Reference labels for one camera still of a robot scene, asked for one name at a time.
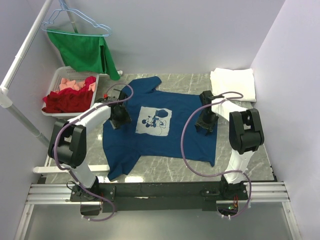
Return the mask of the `blue mickey t shirt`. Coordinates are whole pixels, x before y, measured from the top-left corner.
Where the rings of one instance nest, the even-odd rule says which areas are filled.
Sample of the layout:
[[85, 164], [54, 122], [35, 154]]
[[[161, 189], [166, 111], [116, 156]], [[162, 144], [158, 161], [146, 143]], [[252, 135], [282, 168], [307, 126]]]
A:
[[[103, 124], [102, 147], [109, 180], [128, 175], [141, 156], [160, 156], [208, 162], [215, 165], [217, 130], [211, 135], [196, 131], [202, 106], [200, 97], [157, 90], [162, 83], [157, 76], [132, 80], [122, 91], [133, 97], [126, 102], [131, 123], [113, 129], [110, 121]], [[180, 144], [183, 143], [184, 154]]]

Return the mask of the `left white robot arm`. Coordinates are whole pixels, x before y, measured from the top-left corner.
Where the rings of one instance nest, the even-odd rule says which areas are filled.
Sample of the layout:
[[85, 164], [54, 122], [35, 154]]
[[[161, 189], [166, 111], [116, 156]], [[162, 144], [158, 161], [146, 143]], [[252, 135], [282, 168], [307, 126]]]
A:
[[59, 170], [67, 171], [82, 188], [82, 195], [88, 201], [100, 195], [99, 180], [85, 161], [87, 155], [87, 135], [96, 126], [107, 121], [114, 130], [131, 122], [125, 102], [134, 95], [119, 92], [118, 97], [100, 98], [85, 112], [69, 120], [57, 120], [54, 124], [48, 147], [48, 156], [54, 159]]

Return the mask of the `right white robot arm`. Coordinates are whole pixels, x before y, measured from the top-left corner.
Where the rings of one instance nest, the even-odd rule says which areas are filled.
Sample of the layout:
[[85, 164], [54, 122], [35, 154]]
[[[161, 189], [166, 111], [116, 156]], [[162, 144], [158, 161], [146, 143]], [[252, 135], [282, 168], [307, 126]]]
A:
[[195, 123], [197, 132], [204, 129], [206, 135], [212, 134], [219, 117], [229, 123], [228, 139], [232, 150], [225, 170], [227, 174], [221, 176], [219, 193], [222, 198], [230, 200], [241, 190], [246, 178], [243, 173], [254, 152], [264, 143], [260, 114], [255, 108], [247, 109], [231, 102], [243, 98], [239, 92], [228, 91], [213, 95], [210, 90], [206, 90], [199, 95], [199, 98], [203, 106], [211, 103], [214, 105], [201, 111]]

